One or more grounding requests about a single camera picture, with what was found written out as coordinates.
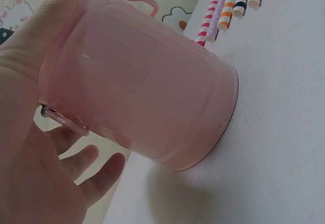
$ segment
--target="pink cup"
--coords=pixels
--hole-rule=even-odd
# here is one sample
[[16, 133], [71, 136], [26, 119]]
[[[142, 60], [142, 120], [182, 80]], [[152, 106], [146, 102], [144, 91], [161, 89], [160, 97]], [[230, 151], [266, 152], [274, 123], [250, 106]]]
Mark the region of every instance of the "pink cup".
[[[153, 16], [156, 3], [141, 1], [154, 6]], [[122, 0], [80, 0], [47, 54], [39, 90], [56, 121], [185, 170], [226, 129], [238, 77], [215, 54]]]

